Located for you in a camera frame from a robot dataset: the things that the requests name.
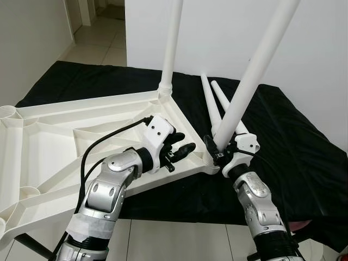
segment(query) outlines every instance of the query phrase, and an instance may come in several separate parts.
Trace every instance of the black stand leg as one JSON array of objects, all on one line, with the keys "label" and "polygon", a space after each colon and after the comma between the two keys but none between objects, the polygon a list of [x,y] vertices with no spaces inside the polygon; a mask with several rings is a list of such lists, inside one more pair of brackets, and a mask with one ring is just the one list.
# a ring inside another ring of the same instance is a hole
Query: black stand leg
[{"label": "black stand leg", "polygon": [[248,256],[246,258],[246,260],[248,261],[256,261],[256,260],[259,260],[260,259],[260,255],[258,252],[254,253],[254,254],[251,254],[250,256]]},{"label": "black stand leg", "polygon": [[41,245],[28,234],[18,235],[15,237],[15,239],[19,243],[22,243],[24,246],[30,248],[31,250],[35,251],[36,253],[47,259],[49,259],[52,255],[52,252],[49,249],[45,248],[43,245]]},{"label": "black stand leg", "polygon": [[298,233],[298,234],[294,234],[293,235],[293,239],[295,240],[295,242],[297,243],[301,243],[307,239],[310,239],[312,237],[312,235],[309,235],[309,234],[301,234],[301,233]]}]

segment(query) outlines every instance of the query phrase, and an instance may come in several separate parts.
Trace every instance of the white wall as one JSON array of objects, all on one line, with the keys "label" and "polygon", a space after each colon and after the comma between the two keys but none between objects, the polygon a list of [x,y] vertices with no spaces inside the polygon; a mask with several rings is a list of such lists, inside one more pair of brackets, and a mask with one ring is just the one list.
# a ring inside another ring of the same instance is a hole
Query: white wall
[{"label": "white wall", "polygon": [[69,17],[71,30],[75,33],[82,26],[80,6],[78,0],[65,1],[67,15]]},{"label": "white wall", "polygon": [[94,0],[94,8],[97,10],[99,6],[99,0]]},{"label": "white wall", "polygon": [[62,0],[0,0],[0,105],[15,105],[73,38]]},{"label": "white wall", "polygon": [[[161,69],[171,2],[126,1],[128,66]],[[277,2],[184,1],[175,71],[240,79]],[[344,150],[348,149],[346,17],[346,0],[303,0],[262,80],[279,86]]]},{"label": "white wall", "polygon": [[96,10],[93,0],[78,0],[82,25],[91,26],[96,19]]}]

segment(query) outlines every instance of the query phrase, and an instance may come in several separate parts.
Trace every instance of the doorway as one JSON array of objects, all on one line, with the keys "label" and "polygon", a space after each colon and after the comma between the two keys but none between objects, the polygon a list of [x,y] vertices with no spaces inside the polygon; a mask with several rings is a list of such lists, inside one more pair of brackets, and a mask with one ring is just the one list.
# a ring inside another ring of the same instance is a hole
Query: doorway
[{"label": "doorway", "polygon": [[124,0],[66,0],[75,47],[65,61],[127,66]]}]

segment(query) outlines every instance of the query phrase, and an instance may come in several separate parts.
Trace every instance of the black cable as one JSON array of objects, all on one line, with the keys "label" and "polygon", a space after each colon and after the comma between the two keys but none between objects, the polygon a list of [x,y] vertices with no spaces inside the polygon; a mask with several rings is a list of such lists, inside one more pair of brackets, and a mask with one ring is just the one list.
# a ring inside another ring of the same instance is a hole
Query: black cable
[{"label": "black cable", "polygon": [[101,163],[103,162],[103,160],[105,160],[105,158],[102,158],[100,160],[98,160],[92,167],[91,169],[87,172],[86,176],[85,176],[85,181],[87,181],[87,179],[89,178],[89,176],[92,174],[93,170]]},{"label": "black cable", "polygon": [[[95,141],[92,145],[90,145],[87,150],[85,151],[85,153],[83,154],[82,156],[82,160],[81,160],[81,170],[80,170],[80,183],[81,183],[81,186],[80,186],[80,190],[79,190],[79,196],[78,196],[78,200],[77,200],[77,205],[76,205],[76,208],[75,208],[75,211],[74,211],[74,214],[78,213],[80,207],[81,207],[81,204],[82,204],[82,201],[85,197],[85,182],[86,180],[88,179],[88,177],[91,175],[91,173],[93,172],[93,170],[105,159],[101,159],[99,160],[96,164],[93,165],[93,167],[87,172],[86,176],[85,176],[85,164],[86,164],[86,159],[87,159],[87,156],[88,154],[91,152],[91,150],[97,146],[98,144],[100,144],[101,142],[103,142],[104,140],[107,140],[109,138],[111,138],[112,136],[116,135],[116,134],[119,134],[121,132],[124,132],[130,128],[133,128],[141,123],[145,123],[146,125],[148,125],[150,123],[150,121],[152,120],[153,116],[150,116],[150,117],[146,117],[146,118],[143,118],[139,121],[136,121],[134,123],[131,123],[125,127],[122,127],[118,130],[115,130],[114,132],[111,132],[109,133],[108,135],[105,135],[104,137],[100,138],[99,140]],[[61,236],[59,242],[57,243],[54,251],[53,251],[53,254],[52,256],[50,257],[50,259],[48,261],[54,261],[56,256],[57,256],[57,253],[60,249],[60,247],[62,246],[62,244],[64,243],[66,237],[67,237],[68,233],[67,232],[64,232],[64,234]]]},{"label": "black cable", "polygon": [[[292,235],[291,235],[291,231],[290,231],[290,227],[289,227],[289,220],[288,220],[288,212],[287,212],[287,208],[285,207],[285,198],[284,198],[284,192],[283,192],[283,183],[281,182],[279,176],[277,175],[277,171],[275,169],[275,167],[273,166],[273,164],[271,164],[268,160],[266,160],[264,157],[261,157],[260,155],[258,154],[255,154],[255,153],[252,153],[252,152],[249,152],[249,151],[243,151],[243,150],[239,150],[239,149],[236,149],[237,152],[240,152],[240,153],[243,153],[243,154],[247,154],[247,155],[250,155],[250,156],[253,156],[253,157],[256,157],[256,158],[259,158],[261,159],[263,162],[265,162],[270,168],[271,170],[275,173],[275,177],[280,185],[280,189],[281,189],[281,201],[282,201],[282,212],[283,212],[283,222],[284,222],[284,225],[285,225],[285,229],[287,230],[287,234],[288,234],[288,237],[291,241],[293,241],[292,239]],[[297,253],[297,255],[299,257],[301,257],[304,261],[304,257],[303,255],[301,254],[301,252],[299,251],[299,249],[296,247],[295,248],[295,251]]]},{"label": "black cable", "polygon": [[82,156],[82,160],[81,160],[81,171],[80,171],[80,180],[81,180],[81,187],[80,187],[80,193],[79,193],[79,199],[78,199],[78,204],[82,203],[83,198],[85,197],[85,183],[84,183],[84,179],[85,179],[85,164],[86,164],[86,159],[88,154],[91,152],[91,150],[97,146],[98,144],[100,144],[101,142],[103,142],[104,140],[107,140],[109,138],[111,138],[112,136],[119,134],[120,132],[126,131],[130,128],[135,127],[136,125],[139,125],[143,122],[149,122],[151,117],[148,118],[143,118],[139,121],[133,122],[123,128],[120,128],[118,130],[115,130],[114,132],[109,133],[108,135],[105,135],[104,137],[98,139],[97,141],[95,141],[91,146],[89,146],[87,148],[87,150],[85,151],[85,153]]}]

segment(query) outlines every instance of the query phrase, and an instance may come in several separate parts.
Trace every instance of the red object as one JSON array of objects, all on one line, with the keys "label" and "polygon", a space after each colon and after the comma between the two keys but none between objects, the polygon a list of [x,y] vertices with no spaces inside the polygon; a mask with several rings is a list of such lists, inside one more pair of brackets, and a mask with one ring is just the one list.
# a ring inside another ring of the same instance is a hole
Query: red object
[{"label": "red object", "polygon": [[337,258],[337,261],[348,261],[348,254],[343,254]]},{"label": "red object", "polygon": [[296,231],[296,230],[302,229],[306,225],[308,225],[310,222],[311,222],[311,220],[298,221],[298,222],[289,222],[290,231]]}]

